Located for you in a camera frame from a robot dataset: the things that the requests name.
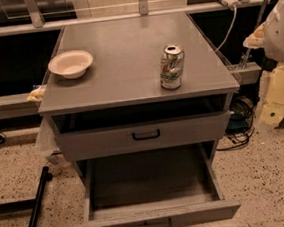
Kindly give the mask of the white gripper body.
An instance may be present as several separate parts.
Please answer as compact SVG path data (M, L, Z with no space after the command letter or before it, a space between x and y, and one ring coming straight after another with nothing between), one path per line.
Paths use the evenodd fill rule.
M263 71L259 82L258 124L276 128L284 118L284 63L272 72Z

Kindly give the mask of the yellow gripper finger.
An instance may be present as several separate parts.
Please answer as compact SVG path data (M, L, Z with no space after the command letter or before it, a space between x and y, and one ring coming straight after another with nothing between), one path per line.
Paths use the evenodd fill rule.
M261 24L251 35L246 37L243 46L249 49L262 48L264 46L264 26L264 23Z

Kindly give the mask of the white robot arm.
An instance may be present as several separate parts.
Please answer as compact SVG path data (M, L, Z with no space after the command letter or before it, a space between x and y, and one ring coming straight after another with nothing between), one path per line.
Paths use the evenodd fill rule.
M257 126L277 128L284 118L284 0L279 0L267 19L245 38L243 46L261 48L267 58L276 61L272 72L260 78Z

